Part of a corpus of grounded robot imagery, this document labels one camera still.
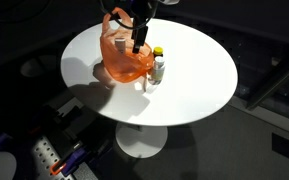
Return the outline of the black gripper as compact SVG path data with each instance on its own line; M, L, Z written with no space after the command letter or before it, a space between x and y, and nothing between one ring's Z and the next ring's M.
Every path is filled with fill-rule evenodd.
M126 0L128 9L136 17L133 19L134 29L131 38L134 40L132 52L138 54L144 45L148 26L145 20L153 18L158 7L158 0Z

